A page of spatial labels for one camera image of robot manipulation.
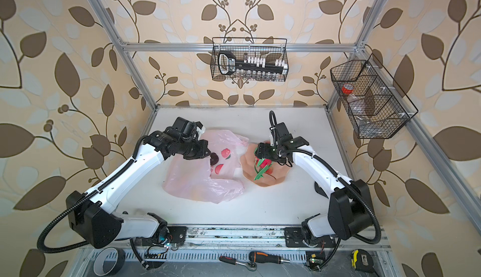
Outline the black adjustable wrench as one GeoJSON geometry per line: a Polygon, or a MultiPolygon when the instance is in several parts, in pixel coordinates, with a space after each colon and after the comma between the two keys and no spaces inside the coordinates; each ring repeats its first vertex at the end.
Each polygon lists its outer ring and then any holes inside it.
{"type": "Polygon", "coordinates": [[[324,192],[324,190],[318,185],[318,183],[314,183],[314,190],[316,191],[317,194],[327,198],[327,194],[324,192]]]}

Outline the black tape roll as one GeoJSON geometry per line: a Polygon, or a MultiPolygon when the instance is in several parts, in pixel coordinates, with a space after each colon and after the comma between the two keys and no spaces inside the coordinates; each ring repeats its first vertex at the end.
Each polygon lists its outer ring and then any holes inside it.
{"type": "Polygon", "coordinates": [[[103,249],[94,260],[93,272],[96,276],[116,275],[124,266],[126,254],[123,249],[103,249]]]}

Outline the black socket holder tool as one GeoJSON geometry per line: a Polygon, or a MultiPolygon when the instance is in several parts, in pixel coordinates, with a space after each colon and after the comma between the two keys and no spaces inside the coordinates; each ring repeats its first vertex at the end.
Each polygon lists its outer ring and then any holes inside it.
{"type": "Polygon", "coordinates": [[[248,56],[246,60],[238,60],[230,51],[220,51],[217,56],[217,67],[223,75],[237,76],[280,76],[287,75],[289,66],[276,59],[274,64],[266,58],[248,56]]]}

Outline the pink plastic bag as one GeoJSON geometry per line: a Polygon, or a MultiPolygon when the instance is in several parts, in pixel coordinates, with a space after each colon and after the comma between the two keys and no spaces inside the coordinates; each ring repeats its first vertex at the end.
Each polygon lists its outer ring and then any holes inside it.
{"type": "Polygon", "coordinates": [[[164,191],[177,198],[215,204],[242,195],[241,156],[247,151],[249,139],[230,130],[208,130],[202,138],[219,156],[219,162],[211,166],[210,156],[199,160],[174,156],[162,184],[164,191]]]}

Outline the orange black screwdriver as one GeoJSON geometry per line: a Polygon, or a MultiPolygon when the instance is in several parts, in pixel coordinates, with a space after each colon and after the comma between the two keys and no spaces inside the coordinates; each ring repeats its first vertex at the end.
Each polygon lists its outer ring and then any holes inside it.
{"type": "Polygon", "coordinates": [[[254,263],[273,263],[273,264],[290,263],[288,259],[285,259],[281,256],[268,254],[261,251],[250,252],[249,260],[254,263]]]}

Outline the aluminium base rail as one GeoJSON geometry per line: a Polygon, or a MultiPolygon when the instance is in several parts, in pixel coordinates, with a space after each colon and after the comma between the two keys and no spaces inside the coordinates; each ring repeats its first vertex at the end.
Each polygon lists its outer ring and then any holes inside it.
{"type": "Polygon", "coordinates": [[[351,238],[336,245],[337,238],[324,236],[308,244],[298,226],[249,225],[187,225],[171,226],[173,238],[165,246],[155,246],[145,239],[135,243],[138,254],[147,262],[208,262],[220,256],[247,261],[251,251],[279,255],[292,263],[306,262],[307,253],[315,251],[328,255],[364,249],[374,254],[392,252],[386,236],[378,244],[366,244],[351,238]]]}

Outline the red toy dragon fruit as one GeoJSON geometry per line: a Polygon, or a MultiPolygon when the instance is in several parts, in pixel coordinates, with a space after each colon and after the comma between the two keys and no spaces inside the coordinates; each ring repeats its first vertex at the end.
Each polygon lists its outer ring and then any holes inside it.
{"type": "Polygon", "coordinates": [[[267,171],[271,168],[272,161],[269,159],[256,159],[254,162],[254,170],[256,172],[256,176],[254,180],[259,180],[264,177],[267,171]]]}

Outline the yellow black tape measure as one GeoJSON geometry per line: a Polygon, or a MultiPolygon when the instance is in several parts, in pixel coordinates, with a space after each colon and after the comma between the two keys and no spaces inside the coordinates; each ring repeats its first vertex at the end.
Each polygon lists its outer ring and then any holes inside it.
{"type": "Polygon", "coordinates": [[[375,274],[374,261],[367,251],[364,249],[356,249],[351,254],[351,266],[356,271],[375,274]]]}

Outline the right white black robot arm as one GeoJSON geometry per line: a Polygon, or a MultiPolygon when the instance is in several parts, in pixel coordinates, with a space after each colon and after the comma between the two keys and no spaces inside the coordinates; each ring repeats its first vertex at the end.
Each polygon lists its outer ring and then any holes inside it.
{"type": "Polygon", "coordinates": [[[382,238],[366,182],[352,180],[315,153],[303,137],[293,137],[284,123],[271,120],[270,143],[260,143],[254,155],[261,163],[269,160],[279,165],[298,166],[313,178],[329,201],[328,212],[303,222],[308,246],[317,246],[324,236],[337,238],[332,252],[319,264],[321,271],[334,257],[342,241],[356,238],[366,244],[378,244],[382,238]]]}

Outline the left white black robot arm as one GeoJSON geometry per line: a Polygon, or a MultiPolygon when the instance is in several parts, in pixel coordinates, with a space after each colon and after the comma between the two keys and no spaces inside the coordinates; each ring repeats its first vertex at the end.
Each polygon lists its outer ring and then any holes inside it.
{"type": "Polygon", "coordinates": [[[154,213],[132,215],[117,213],[122,199],[152,169],[162,165],[169,157],[181,155],[185,160],[205,159],[210,156],[208,141],[201,139],[205,127],[181,117],[163,132],[155,131],[142,136],[133,154],[106,179],[87,190],[77,191],[66,199],[66,210],[59,214],[41,232],[37,249],[55,254],[91,245],[104,248],[114,241],[128,240],[131,244],[145,238],[152,245],[163,245],[172,240],[166,220],[154,213]],[[82,242],[51,248],[45,241],[48,234],[64,218],[70,228],[83,238],[82,242]]]}

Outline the peach scalloped plastic plate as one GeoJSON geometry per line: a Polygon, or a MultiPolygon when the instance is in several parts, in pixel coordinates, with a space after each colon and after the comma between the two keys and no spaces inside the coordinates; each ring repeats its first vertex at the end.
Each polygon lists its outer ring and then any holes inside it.
{"type": "Polygon", "coordinates": [[[249,144],[245,154],[240,157],[244,177],[260,187],[282,183],[288,175],[290,167],[258,158],[255,155],[257,147],[257,144],[249,144]]]}

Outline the clear bottle red cap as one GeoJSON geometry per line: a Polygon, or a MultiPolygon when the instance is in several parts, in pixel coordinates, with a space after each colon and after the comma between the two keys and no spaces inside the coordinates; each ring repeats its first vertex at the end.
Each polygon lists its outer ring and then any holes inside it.
{"type": "Polygon", "coordinates": [[[354,86],[350,83],[344,83],[341,88],[342,97],[347,104],[354,109],[362,109],[365,107],[364,96],[354,92],[354,86]]]}

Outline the dark brown toy plum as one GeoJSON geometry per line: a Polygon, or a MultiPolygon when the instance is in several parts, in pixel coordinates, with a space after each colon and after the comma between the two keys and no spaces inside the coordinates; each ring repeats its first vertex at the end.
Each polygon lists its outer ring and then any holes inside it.
{"type": "Polygon", "coordinates": [[[210,165],[215,166],[219,162],[219,156],[216,153],[210,155],[210,165]]]}

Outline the red black ratchet wrench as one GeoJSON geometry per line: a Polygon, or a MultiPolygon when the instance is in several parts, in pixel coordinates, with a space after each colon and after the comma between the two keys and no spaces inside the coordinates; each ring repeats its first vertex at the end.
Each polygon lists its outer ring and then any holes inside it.
{"type": "Polygon", "coordinates": [[[248,269],[249,271],[256,271],[257,270],[257,264],[251,261],[240,261],[235,258],[231,258],[228,256],[220,256],[219,261],[227,264],[232,264],[232,265],[238,265],[238,266],[243,266],[244,268],[248,269]]]}

